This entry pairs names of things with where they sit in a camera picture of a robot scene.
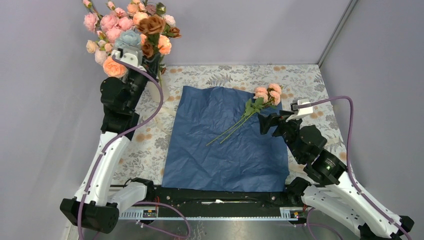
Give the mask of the cream printed ribbon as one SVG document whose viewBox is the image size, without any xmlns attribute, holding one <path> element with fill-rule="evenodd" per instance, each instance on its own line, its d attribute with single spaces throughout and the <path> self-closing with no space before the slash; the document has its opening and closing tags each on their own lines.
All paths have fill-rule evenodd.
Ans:
<svg viewBox="0 0 424 240">
<path fill-rule="evenodd" d="M 160 110 L 159 116 L 155 117 L 154 122 L 163 133 L 166 135 L 171 135 L 172 133 L 172 126 L 176 117 L 176 110 L 171 108 L 165 108 L 164 110 Z M 328 122 L 328 126 L 335 127 L 335 130 L 333 132 L 325 134 L 328 137 L 327 144 L 325 145 L 325 148 L 332 152 L 333 154 L 336 154 L 337 156 L 341 153 L 341 159 L 345 163 L 346 162 L 346 153 L 345 153 L 345 144 L 341 137 L 340 129 L 337 126 L 337 121 L 335 119 L 334 115 L 326 114 L 325 111 L 321 111 L 317 106 L 314 107 L 314 112 L 309 115 L 310 120 L 307 120 L 308 123 L 314 120 L 321 120 L 325 119 L 326 117 L 330 117 L 332 120 Z"/>
</svg>

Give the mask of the brown rose stem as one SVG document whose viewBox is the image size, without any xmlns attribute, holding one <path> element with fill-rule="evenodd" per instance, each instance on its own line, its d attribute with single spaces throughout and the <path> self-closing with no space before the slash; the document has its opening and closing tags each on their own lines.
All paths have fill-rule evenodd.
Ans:
<svg viewBox="0 0 424 240">
<path fill-rule="evenodd" d="M 141 32 L 141 50 L 145 58 L 144 65 L 148 72 L 161 83 L 164 55 L 169 53 L 169 39 L 163 35 L 166 21 L 159 15 L 151 15 L 138 22 L 137 29 Z"/>
</svg>

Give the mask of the pink rose stem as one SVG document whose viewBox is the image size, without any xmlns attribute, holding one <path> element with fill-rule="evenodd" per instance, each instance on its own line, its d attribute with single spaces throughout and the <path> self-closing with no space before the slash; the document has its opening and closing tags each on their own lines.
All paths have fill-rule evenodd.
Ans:
<svg viewBox="0 0 424 240">
<path fill-rule="evenodd" d="M 241 115 L 240 120 L 238 120 L 234 125 L 229 127 L 219 136 L 208 142 L 206 146 L 211 145 L 220 137 L 225 135 L 225 138 L 219 142 L 222 144 L 252 116 L 261 113 L 264 109 L 276 108 L 277 105 L 281 103 L 282 88 L 283 87 L 277 83 L 270 83 L 267 87 L 256 87 L 253 91 L 254 96 L 247 100 L 245 103 L 245 109 Z"/>
</svg>

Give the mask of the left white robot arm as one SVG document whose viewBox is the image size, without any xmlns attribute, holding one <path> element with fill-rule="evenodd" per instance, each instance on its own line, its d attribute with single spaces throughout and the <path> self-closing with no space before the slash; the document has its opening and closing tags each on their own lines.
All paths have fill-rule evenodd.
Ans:
<svg viewBox="0 0 424 240">
<path fill-rule="evenodd" d="M 148 206 L 155 200 L 153 182 L 146 179 L 131 181 L 128 186 L 109 195 L 118 162 L 131 142 L 134 131 L 150 122 L 164 103 L 163 91 L 156 79 L 143 67 L 140 52 L 130 53 L 118 49 L 112 52 L 111 57 L 113 63 L 129 69 L 130 79 L 122 82 L 119 78 L 109 77 L 102 82 L 100 91 L 104 119 L 96 154 L 74 197 L 64 198 L 60 204 L 61 212 L 77 227 L 80 240 L 84 239 L 84 229 L 110 233 L 120 213 L 137 202 Z M 138 122 L 139 115 L 135 107 L 148 81 L 159 91 L 159 104 L 150 117 Z"/>
</svg>

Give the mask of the blue wrapping paper sheet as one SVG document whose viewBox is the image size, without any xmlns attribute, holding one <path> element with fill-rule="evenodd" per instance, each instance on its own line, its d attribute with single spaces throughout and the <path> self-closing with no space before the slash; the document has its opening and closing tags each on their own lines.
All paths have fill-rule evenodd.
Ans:
<svg viewBox="0 0 424 240">
<path fill-rule="evenodd" d="M 282 192 L 289 176 L 284 140 L 243 120 L 253 94 L 185 86 L 176 111 L 162 186 L 227 192 Z"/>
</svg>

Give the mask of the blue hydrangea stem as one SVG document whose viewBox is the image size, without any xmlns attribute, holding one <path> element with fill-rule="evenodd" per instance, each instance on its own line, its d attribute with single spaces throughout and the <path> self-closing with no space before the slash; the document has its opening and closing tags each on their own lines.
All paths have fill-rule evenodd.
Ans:
<svg viewBox="0 0 424 240">
<path fill-rule="evenodd" d="M 134 47 L 134 48 L 141 49 L 141 46 L 142 46 L 141 35 L 132 29 L 126 30 L 123 33 L 121 33 L 114 43 L 115 49 L 124 49 L 126 47 Z"/>
</svg>

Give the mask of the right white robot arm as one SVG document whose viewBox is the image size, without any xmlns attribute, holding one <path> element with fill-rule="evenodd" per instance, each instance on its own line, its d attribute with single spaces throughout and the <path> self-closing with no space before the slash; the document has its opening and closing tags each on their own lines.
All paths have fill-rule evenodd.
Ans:
<svg viewBox="0 0 424 240">
<path fill-rule="evenodd" d="M 296 177 L 287 188 L 287 201 L 293 206 L 304 203 L 338 221 L 362 240 L 399 240 L 415 222 L 397 215 L 378 200 L 348 172 L 338 157 L 325 149 L 327 139 L 315 125 L 302 126 L 301 119 L 289 119 L 292 113 L 281 110 L 268 116 L 258 115 L 262 135 L 275 127 L 274 137 L 282 137 L 303 171 L 318 183 L 314 186 Z"/>
</svg>

